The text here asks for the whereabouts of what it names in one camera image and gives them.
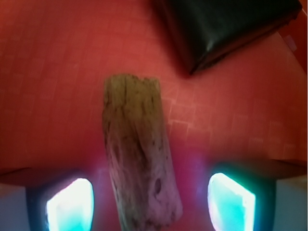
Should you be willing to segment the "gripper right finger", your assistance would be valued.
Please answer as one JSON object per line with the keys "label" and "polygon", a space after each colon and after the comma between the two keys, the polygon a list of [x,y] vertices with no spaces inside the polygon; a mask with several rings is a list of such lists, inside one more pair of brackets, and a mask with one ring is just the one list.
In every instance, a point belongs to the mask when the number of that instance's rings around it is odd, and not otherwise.
{"label": "gripper right finger", "polygon": [[264,169],[218,163],[207,185],[207,206],[216,231],[271,231],[276,182]]}

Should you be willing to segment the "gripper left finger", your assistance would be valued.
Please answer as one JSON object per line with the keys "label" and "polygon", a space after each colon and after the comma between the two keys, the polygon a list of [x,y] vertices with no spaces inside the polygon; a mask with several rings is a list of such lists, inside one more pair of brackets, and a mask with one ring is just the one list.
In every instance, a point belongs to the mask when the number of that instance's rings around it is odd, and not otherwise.
{"label": "gripper left finger", "polygon": [[26,189],[32,231],[90,231],[94,189],[81,172],[65,172]]}

